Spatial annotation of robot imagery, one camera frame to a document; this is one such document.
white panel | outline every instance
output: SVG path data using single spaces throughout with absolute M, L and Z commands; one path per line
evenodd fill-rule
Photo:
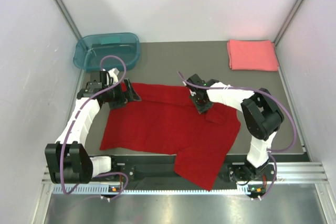
M 143 42 L 273 40 L 295 0 L 64 0 L 82 35 L 136 33 Z
M 314 159 L 336 193 L 336 0 L 306 0 L 278 46 Z
M 53 0 L 0 0 L 0 223 L 28 223 L 65 127 L 76 40 Z

gray floor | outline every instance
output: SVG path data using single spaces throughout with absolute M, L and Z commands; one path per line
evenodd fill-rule
M 178 70 L 186 78 L 197 73 L 206 81 L 217 79 L 233 86 L 266 88 L 289 109 L 279 73 L 230 70 L 225 41 L 142 43 L 141 47 L 141 57 L 136 67 L 127 73 L 127 77 L 132 82 L 182 85 L 176 73 Z M 87 137 L 85 148 L 89 155 L 144 154 L 122 148 L 99 150 L 108 116 L 109 107 L 105 104 L 94 119 Z M 246 129 L 242 114 L 239 113 L 238 118 L 242 125 L 229 154 L 246 154 L 249 151 L 251 135 Z M 289 120 L 285 118 L 273 141 L 272 148 L 284 148 L 290 144 L 292 138 L 293 130 Z M 289 153 L 303 153 L 300 141 L 297 141 Z
M 111 203 L 99 198 L 80 203 L 86 197 L 52 195 L 44 223 L 327 223 L 314 185 L 275 185 L 262 201 L 245 195 L 124 195 Z

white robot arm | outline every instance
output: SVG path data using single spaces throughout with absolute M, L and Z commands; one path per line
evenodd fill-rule
M 249 99 L 255 94 L 253 91 L 226 89 L 228 86 L 221 82 L 217 82 L 211 87 L 223 87 L 223 89 L 209 89 L 206 91 L 211 102 L 224 104 L 241 113 L 243 112 L 241 108 L 243 100 Z M 271 148 L 272 141 L 276 134 L 277 131 L 274 131 L 265 141 L 261 141 L 253 135 L 251 136 L 251 144 L 247 154 L 247 160 L 255 168 L 262 166 L 268 161 L 267 149 Z
M 188 85 L 207 86 L 221 89 L 200 89 Z M 199 113 L 211 108 L 214 102 L 232 107 L 243 113 L 246 126 L 251 133 L 250 150 L 247 154 L 246 170 L 250 173 L 249 179 L 258 177 L 268 164 L 268 150 L 284 120 L 283 114 L 271 99 L 253 91 L 229 89 L 217 80 L 205 82 L 196 74 L 191 76 L 185 85 L 190 89 L 193 100 Z
M 86 88 L 80 90 L 77 94 L 75 109 L 66 128 L 57 138 L 55 144 L 48 144 L 45 148 L 52 182 L 56 184 L 60 183 L 60 150 L 67 134 L 68 138 L 64 155 L 65 183 L 88 183 L 98 174 L 111 171 L 112 161 L 110 156 L 89 157 L 84 149 L 84 145 L 93 119 L 100 111 L 103 103 L 108 102 L 110 109 L 117 109 L 125 106 L 127 102 L 141 100 L 128 79 L 124 80 L 127 88 L 125 92 L 122 91 L 119 84 L 113 89 L 90 100 L 93 94 L 118 82 L 118 73 L 119 71 L 115 68 L 110 71 L 92 72 Z

transparent blue container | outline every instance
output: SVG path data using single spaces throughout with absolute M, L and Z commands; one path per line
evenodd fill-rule
M 100 61 L 107 55 L 120 57 L 125 62 L 127 70 L 131 70 L 140 57 L 139 38 L 133 33 L 85 36 L 76 44 L 73 64 L 87 72 L 99 71 Z M 123 71 L 123 66 L 117 59 L 104 60 L 103 67 L 106 70 L 117 68 Z

pink towel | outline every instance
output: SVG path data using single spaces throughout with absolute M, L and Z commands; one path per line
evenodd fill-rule
M 232 70 L 278 71 L 273 43 L 264 41 L 229 40 L 227 51 Z

